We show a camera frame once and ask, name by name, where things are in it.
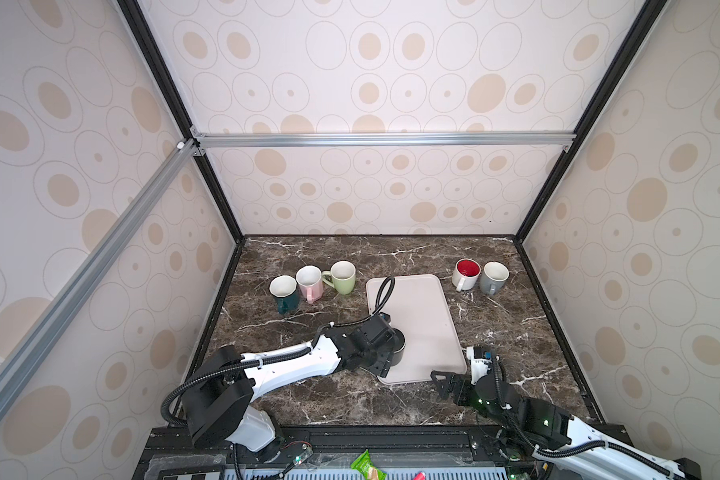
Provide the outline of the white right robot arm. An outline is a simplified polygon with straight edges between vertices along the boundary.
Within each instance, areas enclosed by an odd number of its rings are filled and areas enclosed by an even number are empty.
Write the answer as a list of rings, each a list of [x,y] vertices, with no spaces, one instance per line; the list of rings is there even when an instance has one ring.
[[[500,357],[485,348],[468,350],[470,372],[433,370],[439,395],[497,422],[498,440],[523,454],[583,479],[699,479],[700,466],[687,458],[648,454],[595,429],[553,403],[521,395],[506,381]]]

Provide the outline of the white mug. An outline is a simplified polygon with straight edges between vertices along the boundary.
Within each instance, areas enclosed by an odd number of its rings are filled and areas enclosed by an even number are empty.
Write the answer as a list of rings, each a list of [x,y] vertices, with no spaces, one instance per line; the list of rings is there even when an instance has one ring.
[[[481,275],[480,265],[471,259],[459,260],[453,270],[451,282],[459,292],[471,290]]]

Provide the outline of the black corner frame post right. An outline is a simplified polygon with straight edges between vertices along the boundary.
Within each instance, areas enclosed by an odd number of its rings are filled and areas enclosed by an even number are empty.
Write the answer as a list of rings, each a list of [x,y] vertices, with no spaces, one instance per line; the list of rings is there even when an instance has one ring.
[[[603,79],[597,85],[582,117],[576,124],[574,140],[569,147],[563,150],[554,163],[550,174],[521,223],[515,235],[516,244],[522,245],[530,235],[552,195],[569,170],[578,151],[584,145],[598,118],[613,97],[614,92],[668,4],[669,1],[667,0],[649,0],[642,4],[624,40],[618,45],[618,49],[608,65]]]

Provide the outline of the aluminium rail back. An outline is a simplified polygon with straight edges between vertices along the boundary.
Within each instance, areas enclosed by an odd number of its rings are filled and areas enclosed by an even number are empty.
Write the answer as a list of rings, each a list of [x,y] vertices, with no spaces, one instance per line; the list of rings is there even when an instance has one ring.
[[[432,146],[545,146],[573,144],[572,131],[384,132],[384,133],[199,133],[179,143],[204,152],[208,148],[340,148]]]

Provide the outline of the beige plastic tray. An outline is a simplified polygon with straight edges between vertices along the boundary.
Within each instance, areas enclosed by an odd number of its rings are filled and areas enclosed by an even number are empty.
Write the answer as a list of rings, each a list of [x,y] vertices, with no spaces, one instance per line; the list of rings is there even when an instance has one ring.
[[[398,276],[382,308],[405,336],[399,363],[379,381],[385,385],[428,382],[433,370],[464,374],[467,364],[440,279]]]

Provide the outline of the light green mug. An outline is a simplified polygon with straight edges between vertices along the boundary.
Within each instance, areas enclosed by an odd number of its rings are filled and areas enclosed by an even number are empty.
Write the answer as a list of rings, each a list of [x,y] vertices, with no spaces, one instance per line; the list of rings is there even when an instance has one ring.
[[[338,261],[322,272],[322,281],[341,295],[350,294],[356,284],[356,267],[349,261]]]

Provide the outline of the green snack packet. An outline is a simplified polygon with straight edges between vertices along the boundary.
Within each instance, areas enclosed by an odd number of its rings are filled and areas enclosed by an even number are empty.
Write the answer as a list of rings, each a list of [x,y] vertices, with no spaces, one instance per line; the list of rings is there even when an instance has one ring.
[[[387,473],[378,468],[372,461],[368,449],[363,451],[350,465],[364,480],[386,480]]]

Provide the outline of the aluminium rail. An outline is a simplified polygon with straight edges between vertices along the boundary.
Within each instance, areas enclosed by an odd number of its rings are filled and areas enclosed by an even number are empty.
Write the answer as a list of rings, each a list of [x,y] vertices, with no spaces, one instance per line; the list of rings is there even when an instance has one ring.
[[[174,149],[2,363],[0,421],[198,146],[187,138]]]
[[[384,132],[384,133],[199,133],[179,143],[204,152],[208,148],[340,148],[432,146],[545,146],[573,144],[572,131]]]

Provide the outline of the dark green faceted mug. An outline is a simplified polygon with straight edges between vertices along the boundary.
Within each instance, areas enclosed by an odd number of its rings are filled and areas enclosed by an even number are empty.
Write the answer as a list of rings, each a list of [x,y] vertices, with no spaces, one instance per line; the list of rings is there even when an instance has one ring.
[[[280,275],[269,285],[270,295],[276,303],[277,312],[287,315],[298,310],[300,293],[297,281],[290,275]]]

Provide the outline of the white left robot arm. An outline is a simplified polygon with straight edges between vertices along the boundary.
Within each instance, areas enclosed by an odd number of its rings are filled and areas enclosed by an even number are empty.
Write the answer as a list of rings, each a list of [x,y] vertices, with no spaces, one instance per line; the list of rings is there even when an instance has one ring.
[[[385,278],[371,313],[361,320],[318,328],[312,340],[263,353],[219,349],[193,376],[163,399],[162,418],[188,430],[196,448],[231,442],[261,453],[278,440],[277,427],[251,404],[281,387],[341,371],[365,370],[384,378],[399,362],[404,334],[382,311],[396,284]]]

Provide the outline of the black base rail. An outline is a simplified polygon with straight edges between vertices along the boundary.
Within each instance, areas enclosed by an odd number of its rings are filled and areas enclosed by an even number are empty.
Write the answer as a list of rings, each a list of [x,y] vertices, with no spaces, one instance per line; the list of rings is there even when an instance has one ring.
[[[535,462],[510,458],[507,447],[499,445],[500,428],[493,425],[420,426],[286,426],[284,449],[270,461],[259,461],[244,447],[224,443],[196,449],[188,434],[177,428],[160,427],[148,435],[147,444],[137,457],[132,479],[157,476],[158,467],[200,465],[239,466],[244,473],[254,470],[278,472],[297,454],[312,450],[298,468],[317,472],[347,469],[367,451],[375,466],[387,473],[395,468],[432,470],[443,467],[502,467],[509,478],[537,476]]]

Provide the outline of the grey mug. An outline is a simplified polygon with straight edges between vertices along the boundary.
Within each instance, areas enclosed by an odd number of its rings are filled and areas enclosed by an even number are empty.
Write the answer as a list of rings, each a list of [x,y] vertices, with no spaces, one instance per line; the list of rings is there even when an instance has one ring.
[[[509,276],[509,269],[504,264],[488,262],[482,267],[479,288],[484,294],[493,296],[502,289]]]

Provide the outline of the pink faceted mug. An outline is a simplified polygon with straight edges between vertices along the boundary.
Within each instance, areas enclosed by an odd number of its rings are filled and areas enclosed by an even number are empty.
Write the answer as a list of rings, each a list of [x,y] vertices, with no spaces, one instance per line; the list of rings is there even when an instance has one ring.
[[[322,270],[314,265],[306,265],[296,273],[296,281],[301,295],[308,304],[314,304],[324,293]]]

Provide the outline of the black mug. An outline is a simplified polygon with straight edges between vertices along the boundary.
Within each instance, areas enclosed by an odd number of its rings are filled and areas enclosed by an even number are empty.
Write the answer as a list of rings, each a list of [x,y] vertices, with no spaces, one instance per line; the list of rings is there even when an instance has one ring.
[[[390,359],[391,366],[396,366],[400,363],[404,354],[405,346],[406,339],[404,333],[399,329],[394,329],[394,345]]]

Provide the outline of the black corner frame post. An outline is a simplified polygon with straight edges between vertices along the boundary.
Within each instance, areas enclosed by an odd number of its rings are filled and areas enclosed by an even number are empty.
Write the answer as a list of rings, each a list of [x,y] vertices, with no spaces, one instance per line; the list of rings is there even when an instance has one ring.
[[[574,140],[569,147],[563,150],[554,163],[550,174],[521,223],[515,235],[516,244],[522,245],[530,235],[552,195],[569,170],[578,151],[584,145],[598,118],[613,97],[614,92],[668,4],[669,1],[667,0],[649,0],[642,4],[624,40],[618,45],[618,49],[608,65],[603,79],[597,85],[582,117],[576,124]]]
[[[168,69],[161,49],[148,25],[142,7],[138,1],[134,0],[118,0],[116,4],[123,14],[127,27],[141,51],[144,61],[182,138],[197,140],[198,136],[195,134],[194,124],[181,98],[173,76]],[[236,243],[240,243],[244,240],[245,235],[242,233],[232,212],[210,159],[206,153],[199,153],[194,156],[194,161],[232,239]]]

